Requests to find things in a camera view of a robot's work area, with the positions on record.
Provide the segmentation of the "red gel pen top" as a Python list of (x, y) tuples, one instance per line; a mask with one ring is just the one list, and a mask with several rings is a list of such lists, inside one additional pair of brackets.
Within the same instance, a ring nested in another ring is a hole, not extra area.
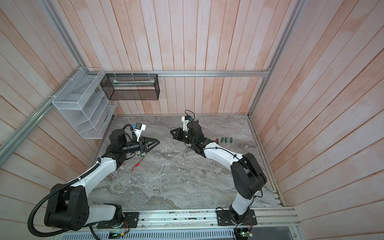
[(142, 154), (141, 155), (141, 159), (140, 159), (140, 161), (138, 162), (138, 163), (136, 163), (133, 167), (132, 167), (132, 169), (131, 169), (131, 171), (133, 172), (140, 164), (141, 164), (141, 162), (145, 159), (147, 157), (147, 154)]

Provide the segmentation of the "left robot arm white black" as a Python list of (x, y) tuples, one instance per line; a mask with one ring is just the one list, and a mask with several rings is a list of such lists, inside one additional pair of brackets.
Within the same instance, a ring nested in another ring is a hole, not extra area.
[(160, 144), (153, 138), (141, 137), (141, 131), (112, 131), (106, 152), (82, 175), (66, 184), (55, 185), (48, 198), (44, 224), (48, 227), (77, 231), (82, 227), (105, 222), (113, 228), (124, 222), (122, 207), (117, 204), (90, 206), (88, 196), (108, 175), (137, 153), (148, 153)]

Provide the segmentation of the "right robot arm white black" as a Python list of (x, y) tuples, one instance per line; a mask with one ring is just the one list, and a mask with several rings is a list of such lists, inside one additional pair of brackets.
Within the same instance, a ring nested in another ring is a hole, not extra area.
[(253, 199), (263, 197), (262, 188), (267, 183), (267, 177), (254, 155), (232, 152), (206, 138), (198, 121), (183, 121), (182, 128), (171, 130), (170, 133), (173, 139), (185, 143), (196, 154), (214, 160), (231, 171), (238, 192), (230, 206), (233, 216), (244, 216)]

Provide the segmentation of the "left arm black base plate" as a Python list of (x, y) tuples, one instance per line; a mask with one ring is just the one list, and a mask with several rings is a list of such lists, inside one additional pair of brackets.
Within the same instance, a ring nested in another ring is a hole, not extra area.
[(135, 229), (138, 226), (139, 212), (122, 212), (109, 221), (101, 221), (97, 229)]

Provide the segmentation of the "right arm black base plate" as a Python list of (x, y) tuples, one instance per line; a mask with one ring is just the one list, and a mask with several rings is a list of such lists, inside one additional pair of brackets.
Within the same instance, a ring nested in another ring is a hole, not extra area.
[(256, 226), (257, 219), (254, 210), (247, 210), (243, 215), (238, 215), (233, 210), (217, 209), (217, 223), (219, 226)]

